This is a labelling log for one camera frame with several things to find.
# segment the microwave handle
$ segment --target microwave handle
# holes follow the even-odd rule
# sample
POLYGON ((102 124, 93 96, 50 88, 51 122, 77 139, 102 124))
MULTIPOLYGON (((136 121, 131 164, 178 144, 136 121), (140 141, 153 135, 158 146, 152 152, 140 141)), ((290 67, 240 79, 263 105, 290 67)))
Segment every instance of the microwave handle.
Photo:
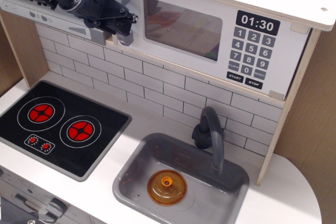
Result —
MULTIPOLYGON (((119 4, 122 4, 123 6, 125 6, 127 3, 129 3, 130 0, 115 0, 117 1, 119 4)), ((133 43, 134 38, 133 38, 133 31, 130 30, 130 34, 128 36, 122 35, 120 33, 117 33, 117 38, 118 41, 124 45, 124 46, 129 46, 133 43)))

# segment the black cooktop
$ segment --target black cooktop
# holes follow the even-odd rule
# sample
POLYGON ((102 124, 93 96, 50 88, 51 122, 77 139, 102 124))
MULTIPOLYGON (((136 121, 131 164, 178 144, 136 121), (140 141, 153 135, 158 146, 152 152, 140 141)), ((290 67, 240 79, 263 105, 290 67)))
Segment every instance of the black cooktop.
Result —
POLYGON ((84 181, 131 117, 41 81, 0 117, 0 141, 84 181))

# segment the wooden side panel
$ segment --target wooden side panel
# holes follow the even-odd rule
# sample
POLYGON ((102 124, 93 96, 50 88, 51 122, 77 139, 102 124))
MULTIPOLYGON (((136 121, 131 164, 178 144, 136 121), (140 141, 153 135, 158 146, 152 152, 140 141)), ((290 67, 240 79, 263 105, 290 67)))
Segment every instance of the wooden side panel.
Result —
POLYGON ((6 12, 0 12, 0 21, 21 73, 32 86, 49 70, 35 23, 6 12))
POLYGON ((0 24, 0 97, 21 79, 21 71, 0 24))
POLYGON ((321 33, 275 148, 308 180, 323 224, 336 220, 335 138, 336 28, 321 33))

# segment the gray faucet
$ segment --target gray faucet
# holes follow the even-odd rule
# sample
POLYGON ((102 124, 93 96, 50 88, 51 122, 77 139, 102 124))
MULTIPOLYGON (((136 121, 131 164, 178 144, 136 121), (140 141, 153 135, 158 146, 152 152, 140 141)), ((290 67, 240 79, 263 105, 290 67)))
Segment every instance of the gray faucet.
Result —
POLYGON ((213 147, 212 167, 221 172, 224 163, 224 136, 218 115, 212 107, 205 107, 201 113, 201 122, 196 125, 192 139, 198 148, 213 147))

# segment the gray sink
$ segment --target gray sink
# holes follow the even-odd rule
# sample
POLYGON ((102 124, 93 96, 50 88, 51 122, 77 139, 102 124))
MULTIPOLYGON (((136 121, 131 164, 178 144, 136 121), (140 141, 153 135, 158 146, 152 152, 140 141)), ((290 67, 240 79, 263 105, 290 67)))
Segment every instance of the gray sink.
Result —
POLYGON ((164 134, 145 137, 113 182, 118 201, 160 222, 181 224, 235 222, 247 193, 249 178, 238 165, 224 161, 222 173, 211 169, 212 155, 164 134), (160 206, 147 192, 157 171, 171 169, 187 183, 176 205, 160 206))

